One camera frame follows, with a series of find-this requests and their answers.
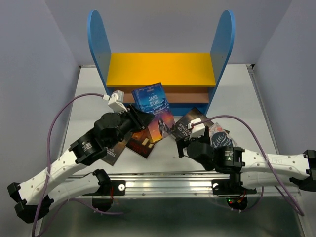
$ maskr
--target book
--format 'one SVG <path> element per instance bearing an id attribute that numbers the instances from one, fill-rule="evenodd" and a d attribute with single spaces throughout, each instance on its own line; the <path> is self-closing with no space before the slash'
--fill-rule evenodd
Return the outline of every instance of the book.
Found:
<path id="1" fill-rule="evenodd" d="M 193 107 L 175 123 L 175 126 L 172 129 L 172 137 L 176 139 L 189 136 L 191 131 L 188 130 L 188 124 L 190 121 L 197 118 L 200 118 L 202 121 L 207 119 L 207 117 L 200 110 L 198 110 L 196 107 Z M 204 125 L 208 127 L 211 127 L 213 124 L 214 123 L 212 121 L 204 123 Z"/>
<path id="2" fill-rule="evenodd" d="M 217 147 L 238 147 L 238 144 L 231 136 L 216 122 L 209 128 L 211 146 Z"/>
<path id="3" fill-rule="evenodd" d="M 149 141 L 148 136 L 148 131 L 146 129 L 136 132 L 127 142 L 126 146 L 132 151 L 140 154 L 142 157 L 147 158 L 155 146 Z"/>
<path id="4" fill-rule="evenodd" d="M 155 115 L 148 126 L 150 143 L 154 144 L 170 135 L 175 122 L 161 83 L 135 89 L 132 95 L 141 111 Z"/>
<path id="5" fill-rule="evenodd" d="M 132 134 L 127 135 L 123 141 L 118 142 L 113 148 L 107 148 L 107 155 L 101 158 L 101 160 L 113 166 L 124 151 L 127 141 L 130 140 L 131 136 Z"/>

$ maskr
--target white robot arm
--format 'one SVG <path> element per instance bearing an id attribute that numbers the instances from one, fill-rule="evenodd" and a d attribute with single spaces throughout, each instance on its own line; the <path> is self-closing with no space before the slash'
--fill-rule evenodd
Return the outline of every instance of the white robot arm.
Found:
<path id="1" fill-rule="evenodd" d="M 183 149 L 186 149 L 188 157 L 202 164 L 205 170 L 230 175 L 229 179 L 212 181 L 216 195 L 238 195 L 245 189 L 253 194 L 257 187 L 279 185 L 268 161 L 285 185 L 316 192 L 316 151 L 307 150 L 293 156 L 266 154 L 265 160 L 260 153 L 243 148 L 213 148 L 208 128 L 200 118 L 191 121 L 188 129 L 192 129 L 190 136 L 176 141 L 179 157 L 184 156 Z"/>
<path id="2" fill-rule="evenodd" d="M 102 115 L 91 130 L 76 140 L 51 165 L 40 218 L 48 213 L 50 207 L 58 205 L 65 198 L 94 193 L 100 189 L 105 189 L 103 193 L 109 193 L 112 185 L 104 170 L 96 170 L 78 181 L 62 183 L 77 171 L 106 156 L 107 149 L 122 141 L 128 134 L 145 129 L 154 118 L 154 115 L 142 112 L 133 105 L 125 107 L 121 91 L 115 91 L 111 96 L 104 95 L 103 99 L 109 101 L 114 113 Z M 10 196 L 17 202 L 17 215 L 27 223 L 34 220 L 47 174 L 46 168 L 28 181 L 8 186 Z"/>

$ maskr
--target screw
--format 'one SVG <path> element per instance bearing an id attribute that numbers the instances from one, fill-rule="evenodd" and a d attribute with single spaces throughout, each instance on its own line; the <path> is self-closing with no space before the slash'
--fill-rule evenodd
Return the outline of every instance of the screw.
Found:
<path id="1" fill-rule="evenodd" d="M 213 184 L 213 189 L 214 189 L 214 190 L 219 190 L 219 185 L 218 185 L 218 183 Z"/>
<path id="2" fill-rule="evenodd" d="M 118 190 L 120 190 L 121 192 L 125 190 L 125 185 L 124 184 L 120 184 L 118 186 Z"/>

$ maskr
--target wooden shelf board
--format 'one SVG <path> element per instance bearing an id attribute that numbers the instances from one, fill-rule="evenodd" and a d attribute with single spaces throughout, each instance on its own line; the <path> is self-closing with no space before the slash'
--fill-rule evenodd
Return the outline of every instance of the wooden shelf board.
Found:
<path id="1" fill-rule="evenodd" d="M 209 53 L 113 53 L 106 85 L 214 87 Z"/>
<path id="2" fill-rule="evenodd" d="M 135 103 L 132 90 L 137 87 L 115 87 L 124 91 L 124 103 Z M 164 87 L 169 103 L 209 103 L 208 87 Z"/>

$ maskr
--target gray wall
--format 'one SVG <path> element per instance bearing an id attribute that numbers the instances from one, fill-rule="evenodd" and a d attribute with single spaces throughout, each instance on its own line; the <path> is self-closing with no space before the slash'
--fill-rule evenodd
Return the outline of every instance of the gray wall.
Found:
<path id="1" fill-rule="evenodd" d="M 86 35 L 100 11 L 112 52 L 209 52 L 225 9 L 236 16 L 230 63 L 256 63 L 291 0 L 46 0 L 80 65 L 94 64 Z"/>
<path id="2" fill-rule="evenodd" d="M 73 97 L 79 68 L 44 0 L 2 1 L 0 7 L 0 236 L 28 236 L 6 187 L 45 168 L 46 136 Z M 68 115 L 56 124 L 57 152 Z"/>
<path id="3" fill-rule="evenodd" d="M 281 154 L 316 150 L 315 0 L 293 0 L 255 66 Z M 316 233 L 315 193 L 303 193 Z"/>

